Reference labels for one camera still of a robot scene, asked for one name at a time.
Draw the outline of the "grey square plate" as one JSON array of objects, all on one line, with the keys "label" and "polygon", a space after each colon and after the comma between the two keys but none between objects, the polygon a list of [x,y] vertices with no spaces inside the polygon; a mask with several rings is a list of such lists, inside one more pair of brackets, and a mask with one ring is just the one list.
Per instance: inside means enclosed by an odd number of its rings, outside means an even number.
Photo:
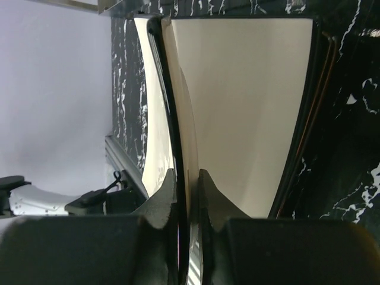
[{"label": "grey square plate", "polygon": [[197,138],[199,204],[269,217],[307,96],[312,18],[177,18]]}]

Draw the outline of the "cream square plate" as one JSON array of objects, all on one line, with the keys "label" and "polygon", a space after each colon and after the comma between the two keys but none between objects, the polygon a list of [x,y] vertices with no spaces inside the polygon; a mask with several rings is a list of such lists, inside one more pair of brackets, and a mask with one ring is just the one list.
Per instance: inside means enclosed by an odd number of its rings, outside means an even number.
[{"label": "cream square plate", "polygon": [[163,176],[173,171],[177,205],[178,283],[188,281],[189,257],[197,237],[197,139],[191,98],[175,37],[175,22],[158,14],[134,16],[145,68],[148,134],[142,183],[158,193]]}]

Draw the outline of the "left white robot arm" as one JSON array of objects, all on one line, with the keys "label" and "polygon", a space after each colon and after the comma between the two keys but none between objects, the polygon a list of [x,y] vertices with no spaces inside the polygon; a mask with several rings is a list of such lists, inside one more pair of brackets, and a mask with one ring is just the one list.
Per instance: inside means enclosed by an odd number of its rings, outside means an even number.
[{"label": "left white robot arm", "polygon": [[24,176],[1,178],[1,218],[16,216],[87,216],[129,214],[143,202],[134,184],[119,171],[107,187],[79,196],[44,191]]}]

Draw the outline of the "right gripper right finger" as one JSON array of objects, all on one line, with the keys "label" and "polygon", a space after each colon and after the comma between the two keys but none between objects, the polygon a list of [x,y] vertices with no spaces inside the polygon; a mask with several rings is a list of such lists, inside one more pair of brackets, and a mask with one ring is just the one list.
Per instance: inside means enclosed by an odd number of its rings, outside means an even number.
[{"label": "right gripper right finger", "polygon": [[379,246],[343,221],[250,218],[202,169],[202,284],[378,284]]}]

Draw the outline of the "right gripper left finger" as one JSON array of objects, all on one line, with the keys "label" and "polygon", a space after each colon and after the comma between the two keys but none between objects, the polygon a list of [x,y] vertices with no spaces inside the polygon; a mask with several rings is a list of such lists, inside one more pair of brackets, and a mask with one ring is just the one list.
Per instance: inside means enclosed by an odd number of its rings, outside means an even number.
[{"label": "right gripper left finger", "polygon": [[2,284],[177,284],[176,178],[132,214],[26,216],[1,235]]}]

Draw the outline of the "floral square plate dark rim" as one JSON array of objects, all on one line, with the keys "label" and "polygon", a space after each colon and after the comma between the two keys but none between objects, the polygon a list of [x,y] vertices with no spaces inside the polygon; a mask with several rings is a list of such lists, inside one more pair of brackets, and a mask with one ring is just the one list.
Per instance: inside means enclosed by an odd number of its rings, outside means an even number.
[{"label": "floral square plate dark rim", "polygon": [[297,209],[297,207],[299,206],[300,201],[302,200],[302,197],[307,192],[306,183],[309,182],[309,180],[311,180],[311,177],[313,176],[312,173],[311,174],[306,173],[307,168],[308,167],[317,168],[317,167],[319,167],[319,165],[321,164],[321,161],[322,161],[321,151],[323,149],[323,143],[325,141],[325,138],[324,138],[325,137],[325,129],[327,128],[326,127],[327,122],[330,120],[330,116],[331,116],[330,113],[331,113],[331,109],[332,109],[332,107],[331,107],[331,101],[332,100],[330,99],[330,95],[333,94],[333,92],[331,90],[334,88],[334,83],[332,81],[334,79],[335,65],[334,65],[334,69],[333,69],[332,74],[331,74],[331,81],[329,84],[329,88],[328,88],[328,91],[326,93],[325,104],[324,104],[324,107],[322,109],[322,115],[323,115],[324,121],[321,124],[321,127],[319,129],[319,133],[315,137],[315,140],[314,140],[315,143],[313,144],[311,150],[308,151],[308,155],[303,160],[302,167],[306,167],[306,168],[305,168],[305,171],[302,173],[302,177],[297,181],[297,188],[299,190],[301,190],[301,193],[300,193],[299,199],[297,200],[297,205],[292,210],[292,212],[295,209]]}]

